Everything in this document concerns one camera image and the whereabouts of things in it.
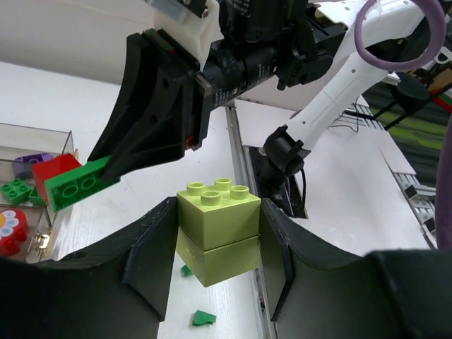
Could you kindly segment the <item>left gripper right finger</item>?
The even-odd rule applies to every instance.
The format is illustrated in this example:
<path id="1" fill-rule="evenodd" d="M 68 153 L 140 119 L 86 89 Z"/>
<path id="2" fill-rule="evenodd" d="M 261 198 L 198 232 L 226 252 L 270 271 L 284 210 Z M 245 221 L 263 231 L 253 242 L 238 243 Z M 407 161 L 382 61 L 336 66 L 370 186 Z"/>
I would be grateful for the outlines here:
<path id="1" fill-rule="evenodd" d="M 260 210 L 268 311 L 279 338 L 450 338 L 451 252 L 357 256 Z"/>

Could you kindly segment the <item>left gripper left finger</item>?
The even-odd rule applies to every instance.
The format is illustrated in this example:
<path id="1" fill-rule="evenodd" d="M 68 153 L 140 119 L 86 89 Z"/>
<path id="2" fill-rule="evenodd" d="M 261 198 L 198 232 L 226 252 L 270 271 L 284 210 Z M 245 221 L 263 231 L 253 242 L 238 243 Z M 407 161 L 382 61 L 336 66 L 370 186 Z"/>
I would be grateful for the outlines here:
<path id="1" fill-rule="evenodd" d="M 58 261 L 1 260 L 2 338 L 156 338 L 177 242 L 177 200 Z"/>

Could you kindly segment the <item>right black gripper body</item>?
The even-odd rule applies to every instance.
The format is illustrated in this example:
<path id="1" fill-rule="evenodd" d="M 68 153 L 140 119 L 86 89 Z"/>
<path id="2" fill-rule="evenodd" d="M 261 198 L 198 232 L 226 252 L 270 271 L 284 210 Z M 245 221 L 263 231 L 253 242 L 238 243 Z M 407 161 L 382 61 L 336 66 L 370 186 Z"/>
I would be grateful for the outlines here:
<path id="1" fill-rule="evenodd" d="M 347 28 L 315 16 L 308 1 L 220 1 L 223 39 L 202 71 L 208 97 L 196 109 L 216 109 L 273 76 L 278 90 L 320 79 L 333 63 Z"/>

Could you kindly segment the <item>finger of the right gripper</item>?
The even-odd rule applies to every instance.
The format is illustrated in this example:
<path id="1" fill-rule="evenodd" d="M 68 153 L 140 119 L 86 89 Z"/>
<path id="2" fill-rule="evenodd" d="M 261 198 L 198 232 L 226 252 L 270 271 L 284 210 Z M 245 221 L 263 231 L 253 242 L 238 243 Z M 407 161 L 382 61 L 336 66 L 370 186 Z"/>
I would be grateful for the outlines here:
<path id="1" fill-rule="evenodd" d="M 211 93 L 199 62 L 167 33 L 128 36 L 118 98 L 88 158 L 107 157 L 100 179 L 173 162 L 200 148 Z"/>

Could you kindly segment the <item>small green lego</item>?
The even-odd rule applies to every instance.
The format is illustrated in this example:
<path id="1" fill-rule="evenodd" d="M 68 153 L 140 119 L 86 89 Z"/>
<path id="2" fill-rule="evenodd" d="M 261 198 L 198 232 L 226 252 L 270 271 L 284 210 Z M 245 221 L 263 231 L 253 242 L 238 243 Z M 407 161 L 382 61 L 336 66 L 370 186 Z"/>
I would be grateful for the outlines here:
<path id="1" fill-rule="evenodd" d="M 184 278 L 187 278 L 187 277 L 189 277 L 190 275 L 193 275 L 191 269 L 190 269 L 187 265 L 182 266 L 181 269 L 180 269 L 180 271 L 181 271 L 181 275 L 182 275 Z"/>
<path id="2" fill-rule="evenodd" d="M 193 315 L 191 325 L 195 327 L 204 325 L 213 325 L 216 322 L 216 319 L 217 316 L 214 314 L 209 314 L 208 312 L 196 310 Z"/>

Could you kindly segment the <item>lime lego brick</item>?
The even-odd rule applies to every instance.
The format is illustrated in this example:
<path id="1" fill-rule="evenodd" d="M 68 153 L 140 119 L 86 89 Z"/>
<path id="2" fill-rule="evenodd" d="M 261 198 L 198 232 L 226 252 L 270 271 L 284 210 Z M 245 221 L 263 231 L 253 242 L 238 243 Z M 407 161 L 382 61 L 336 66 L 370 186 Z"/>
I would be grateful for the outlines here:
<path id="1" fill-rule="evenodd" d="M 232 185 L 231 179 L 217 178 L 211 186 L 191 182 L 177 192 L 179 226 L 204 251 L 241 241 Z"/>
<path id="2" fill-rule="evenodd" d="M 204 287 L 258 268 L 259 236 L 202 250 L 179 228 L 176 252 Z"/>

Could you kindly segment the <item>green lego plate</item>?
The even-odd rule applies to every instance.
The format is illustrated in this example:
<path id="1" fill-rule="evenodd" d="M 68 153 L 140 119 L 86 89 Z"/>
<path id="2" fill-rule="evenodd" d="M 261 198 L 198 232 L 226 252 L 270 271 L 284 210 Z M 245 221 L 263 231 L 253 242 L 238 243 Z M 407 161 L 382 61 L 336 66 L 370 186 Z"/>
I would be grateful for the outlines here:
<path id="1" fill-rule="evenodd" d="M 120 178 L 103 182 L 100 173 L 109 160 L 109 156 L 59 174 L 44 182 L 48 206 L 60 211 L 82 201 L 104 189 L 120 182 Z"/>

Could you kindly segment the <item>red flower lego piece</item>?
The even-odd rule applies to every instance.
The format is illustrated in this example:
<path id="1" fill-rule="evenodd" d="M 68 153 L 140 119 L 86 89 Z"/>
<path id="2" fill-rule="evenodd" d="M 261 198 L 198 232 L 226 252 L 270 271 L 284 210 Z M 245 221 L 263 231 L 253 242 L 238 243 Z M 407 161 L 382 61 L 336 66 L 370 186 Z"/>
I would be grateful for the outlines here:
<path id="1" fill-rule="evenodd" d="M 10 208 L 1 211 L 1 256 L 14 256 L 28 237 L 28 220 L 21 210 Z"/>

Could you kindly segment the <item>red square lego brick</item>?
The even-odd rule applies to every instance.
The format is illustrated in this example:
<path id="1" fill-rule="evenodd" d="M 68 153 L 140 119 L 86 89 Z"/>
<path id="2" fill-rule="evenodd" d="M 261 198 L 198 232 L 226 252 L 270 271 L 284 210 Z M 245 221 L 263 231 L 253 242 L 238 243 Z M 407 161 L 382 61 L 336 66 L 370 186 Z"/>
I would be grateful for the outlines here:
<path id="1" fill-rule="evenodd" d="M 37 192 L 45 203 L 48 203 L 48 198 L 44 182 L 80 166 L 81 163 L 70 153 L 59 155 L 52 160 L 32 166 L 32 176 Z"/>

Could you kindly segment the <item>green lego brick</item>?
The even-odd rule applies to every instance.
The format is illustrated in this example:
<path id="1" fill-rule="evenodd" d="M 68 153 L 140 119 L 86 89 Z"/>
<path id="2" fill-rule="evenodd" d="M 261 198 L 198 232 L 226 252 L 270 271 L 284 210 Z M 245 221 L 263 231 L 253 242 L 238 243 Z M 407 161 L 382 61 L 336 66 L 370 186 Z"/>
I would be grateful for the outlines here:
<path id="1" fill-rule="evenodd" d="M 31 191 L 32 187 L 22 179 L 1 185 L 1 195 L 13 206 L 26 202 Z"/>

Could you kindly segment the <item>purple lego brick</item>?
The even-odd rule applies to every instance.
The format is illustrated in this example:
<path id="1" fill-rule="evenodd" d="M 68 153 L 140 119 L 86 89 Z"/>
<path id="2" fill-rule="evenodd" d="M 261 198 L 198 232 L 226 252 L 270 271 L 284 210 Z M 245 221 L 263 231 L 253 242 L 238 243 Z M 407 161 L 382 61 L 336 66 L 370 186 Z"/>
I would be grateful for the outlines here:
<path id="1" fill-rule="evenodd" d="M 50 153 L 38 153 L 17 157 L 12 162 L 14 177 L 19 179 L 30 179 L 32 178 L 33 165 L 52 160 L 53 158 L 54 156 Z"/>

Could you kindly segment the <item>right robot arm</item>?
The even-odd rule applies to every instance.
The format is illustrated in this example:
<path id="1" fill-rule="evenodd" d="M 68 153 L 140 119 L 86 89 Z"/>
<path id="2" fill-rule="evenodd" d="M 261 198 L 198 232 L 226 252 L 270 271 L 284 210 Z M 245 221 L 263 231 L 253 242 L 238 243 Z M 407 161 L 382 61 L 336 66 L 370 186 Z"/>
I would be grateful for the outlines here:
<path id="1" fill-rule="evenodd" d="M 181 159 L 210 113 L 277 78 L 327 82 L 264 143 L 270 186 L 303 168 L 326 128 L 390 72 L 424 66 L 446 36 L 444 1 L 151 1 L 154 27 L 127 37 L 117 101 L 90 154 L 100 178 Z"/>

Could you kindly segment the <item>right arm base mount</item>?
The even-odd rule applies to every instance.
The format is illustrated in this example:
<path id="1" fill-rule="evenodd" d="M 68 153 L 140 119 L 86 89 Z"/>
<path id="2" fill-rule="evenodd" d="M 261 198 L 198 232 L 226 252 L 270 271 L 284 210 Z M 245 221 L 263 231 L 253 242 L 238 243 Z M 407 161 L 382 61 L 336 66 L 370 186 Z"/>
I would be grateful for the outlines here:
<path id="1" fill-rule="evenodd" d="M 256 185 L 256 193 L 261 198 L 269 198 L 287 215 L 307 219 L 306 212 L 306 175 L 302 169 L 302 183 L 295 176 L 286 176 L 274 168 L 261 148 L 246 147 L 251 165 L 251 176 Z"/>

